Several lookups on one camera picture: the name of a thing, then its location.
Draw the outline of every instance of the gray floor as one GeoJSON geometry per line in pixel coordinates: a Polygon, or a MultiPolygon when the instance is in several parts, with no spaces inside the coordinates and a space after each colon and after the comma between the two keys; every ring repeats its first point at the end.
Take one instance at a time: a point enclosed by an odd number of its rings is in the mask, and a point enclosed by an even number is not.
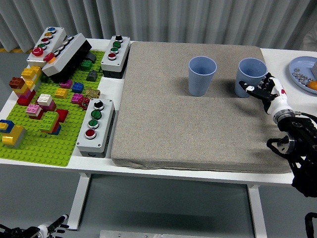
{"type": "MultiPolygon", "coordinates": [[[[0,53],[0,108],[26,57],[0,53]]],[[[79,175],[0,167],[0,178],[0,224],[27,228],[69,213],[79,175]]],[[[317,212],[316,199],[291,187],[262,186],[260,195],[269,238],[306,237],[304,216],[317,212]]],[[[244,185],[93,175],[79,230],[62,236],[98,238],[100,230],[254,237],[244,185]]]]}

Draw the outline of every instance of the table leg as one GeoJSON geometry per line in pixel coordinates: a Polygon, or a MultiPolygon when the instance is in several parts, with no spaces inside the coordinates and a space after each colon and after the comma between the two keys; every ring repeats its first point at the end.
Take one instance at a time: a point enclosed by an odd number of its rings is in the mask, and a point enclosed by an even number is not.
{"type": "Polygon", "coordinates": [[[76,231],[78,229],[81,212],[85,203],[86,193],[89,187],[89,181],[91,174],[79,173],[80,178],[74,197],[74,202],[70,210],[68,223],[69,230],[76,231]]]}
{"type": "Polygon", "coordinates": [[[255,236],[256,238],[267,238],[259,186],[248,185],[248,192],[255,236]]]}

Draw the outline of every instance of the white table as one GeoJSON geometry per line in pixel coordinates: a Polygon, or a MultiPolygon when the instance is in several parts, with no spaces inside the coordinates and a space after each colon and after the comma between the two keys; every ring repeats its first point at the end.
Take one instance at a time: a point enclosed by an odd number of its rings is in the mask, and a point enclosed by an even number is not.
{"type": "MultiPolygon", "coordinates": [[[[105,51],[109,40],[88,39],[94,50],[105,51]]],[[[317,95],[306,92],[298,87],[290,78],[288,72],[289,62],[300,56],[317,57],[317,52],[302,52],[288,50],[261,49],[269,72],[278,78],[283,85],[288,103],[295,111],[306,112],[316,116],[317,95]]],[[[99,84],[101,98],[113,99],[116,110],[120,109],[124,79],[112,79],[102,77],[99,84]]],[[[0,118],[5,119],[13,106],[17,96],[12,93],[0,112],[0,118]]],[[[113,132],[109,141],[109,148],[112,146],[113,132]]],[[[249,173],[230,173],[230,172],[211,172],[211,171],[180,171],[180,170],[140,170],[116,166],[110,158],[110,149],[108,149],[106,158],[86,158],[81,156],[78,149],[75,148],[69,164],[66,167],[51,165],[42,165],[29,162],[0,159],[1,166],[20,166],[22,168],[32,167],[43,170],[56,170],[80,173],[80,180],[75,194],[73,206],[70,212],[68,225],[70,230],[76,230],[82,208],[85,202],[86,192],[89,186],[91,174],[108,174],[123,176],[138,176],[149,178],[164,179],[184,179],[210,182],[226,182],[246,184],[249,190],[250,206],[253,214],[256,237],[267,237],[263,212],[261,207],[258,187],[260,185],[290,186],[293,179],[292,173],[286,174],[249,174],[249,173]]]]}

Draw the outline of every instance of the red button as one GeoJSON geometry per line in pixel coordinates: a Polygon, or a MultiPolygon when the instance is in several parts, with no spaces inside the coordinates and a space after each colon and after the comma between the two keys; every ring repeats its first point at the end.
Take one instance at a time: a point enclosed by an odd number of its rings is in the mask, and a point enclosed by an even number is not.
{"type": "Polygon", "coordinates": [[[48,38],[43,38],[41,39],[41,42],[47,45],[50,42],[50,40],[48,38]]]}
{"type": "Polygon", "coordinates": [[[54,53],[51,52],[51,53],[48,53],[45,57],[44,57],[44,61],[46,62],[49,62],[51,59],[53,59],[55,56],[54,56],[54,53]]]}
{"type": "Polygon", "coordinates": [[[115,54],[115,53],[110,53],[109,55],[108,55],[108,59],[109,60],[115,60],[117,58],[117,55],[115,54]]]}
{"type": "Polygon", "coordinates": [[[35,56],[41,56],[43,54],[43,49],[41,47],[35,47],[32,50],[32,54],[34,54],[35,56]]]}
{"type": "Polygon", "coordinates": [[[96,131],[94,129],[88,129],[85,132],[85,136],[87,139],[91,140],[94,139],[96,137],[96,131]]]}

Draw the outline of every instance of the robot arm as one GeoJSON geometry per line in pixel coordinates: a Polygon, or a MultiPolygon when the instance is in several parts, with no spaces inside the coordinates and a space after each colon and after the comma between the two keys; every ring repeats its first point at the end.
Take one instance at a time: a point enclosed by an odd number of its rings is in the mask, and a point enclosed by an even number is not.
{"type": "Polygon", "coordinates": [[[20,229],[19,227],[10,229],[2,224],[0,224],[0,238],[59,238],[53,236],[53,233],[64,233],[65,230],[60,230],[58,228],[68,228],[63,222],[68,219],[68,215],[63,215],[59,217],[50,225],[40,225],[38,227],[29,227],[28,229],[20,229]]]}
{"type": "Polygon", "coordinates": [[[271,138],[266,145],[288,161],[294,174],[292,186],[306,197],[317,197],[317,129],[312,122],[317,123],[317,117],[294,112],[281,83],[270,73],[257,88],[250,88],[244,81],[239,84],[248,94],[262,100],[265,112],[281,131],[281,138],[271,138]]]}

